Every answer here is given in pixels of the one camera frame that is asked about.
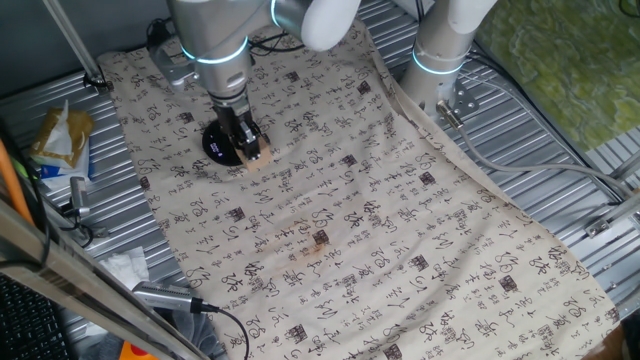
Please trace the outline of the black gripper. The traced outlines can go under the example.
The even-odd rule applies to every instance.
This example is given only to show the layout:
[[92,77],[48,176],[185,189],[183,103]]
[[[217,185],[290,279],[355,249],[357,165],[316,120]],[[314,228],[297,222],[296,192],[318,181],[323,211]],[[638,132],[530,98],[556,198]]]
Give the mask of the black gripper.
[[232,97],[211,96],[217,119],[234,148],[241,153],[258,151],[261,130],[252,120],[248,97],[239,93]]

